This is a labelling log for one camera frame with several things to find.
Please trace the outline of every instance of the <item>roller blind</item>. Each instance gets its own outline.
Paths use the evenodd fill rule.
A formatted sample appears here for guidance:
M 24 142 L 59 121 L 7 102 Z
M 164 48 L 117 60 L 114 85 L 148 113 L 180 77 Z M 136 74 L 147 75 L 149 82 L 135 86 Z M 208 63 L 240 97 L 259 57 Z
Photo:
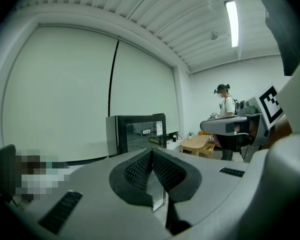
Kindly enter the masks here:
M 108 155 L 106 116 L 115 38 L 39 27 L 19 54 L 3 104 L 4 144 L 77 161 Z
M 164 113 L 166 132 L 179 131 L 173 71 L 144 51 L 120 41 L 113 69 L 110 115 Z

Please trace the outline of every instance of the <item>fluorescent light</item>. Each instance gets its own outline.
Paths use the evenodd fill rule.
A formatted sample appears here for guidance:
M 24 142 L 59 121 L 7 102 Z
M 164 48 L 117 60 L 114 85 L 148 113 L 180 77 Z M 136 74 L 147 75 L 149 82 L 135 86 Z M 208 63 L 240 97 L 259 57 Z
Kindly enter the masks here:
M 239 45 L 239 19 L 236 2 L 229 1 L 225 6 L 230 20 L 232 47 L 237 47 Z

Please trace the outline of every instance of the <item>wooden table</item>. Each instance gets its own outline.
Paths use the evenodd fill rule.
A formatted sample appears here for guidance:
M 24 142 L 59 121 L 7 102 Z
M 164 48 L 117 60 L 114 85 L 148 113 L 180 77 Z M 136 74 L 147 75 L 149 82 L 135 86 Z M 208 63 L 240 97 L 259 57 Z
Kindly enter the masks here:
M 184 150 L 191 151 L 193 155 L 199 156 L 199 150 L 202 149 L 209 141 L 208 135 L 197 135 L 192 139 L 185 139 L 181 141 L 181 153 Z

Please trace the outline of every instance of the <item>white t-shirt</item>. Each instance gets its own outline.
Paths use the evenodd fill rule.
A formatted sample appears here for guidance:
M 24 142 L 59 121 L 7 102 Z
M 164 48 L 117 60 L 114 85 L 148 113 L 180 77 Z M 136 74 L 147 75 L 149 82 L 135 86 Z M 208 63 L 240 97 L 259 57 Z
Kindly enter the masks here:
M 221 104 L 221 111 L 219 117 L 225 116 L 227 113 L 235 113 L 236 111 L 236 105 L 235 101 L 231 96 L 228 96 L 224 99 L 224 101 Z

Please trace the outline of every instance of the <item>corrugated ceiling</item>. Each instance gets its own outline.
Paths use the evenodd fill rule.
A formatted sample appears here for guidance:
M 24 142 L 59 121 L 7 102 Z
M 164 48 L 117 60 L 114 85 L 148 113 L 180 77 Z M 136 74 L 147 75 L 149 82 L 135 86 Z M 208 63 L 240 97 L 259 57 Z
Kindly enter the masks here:
M 261 0 L 235 0 L 240 39 L 231 47 L 227 0 L 20 0 L 17 10 L 51 3 L 70 3 L 103 9 L 145 28 L 188 66 L 190 72 L 236 60 L 279 54 L 265 24 Z M 218 36 L 212 40 L 213 33 Z

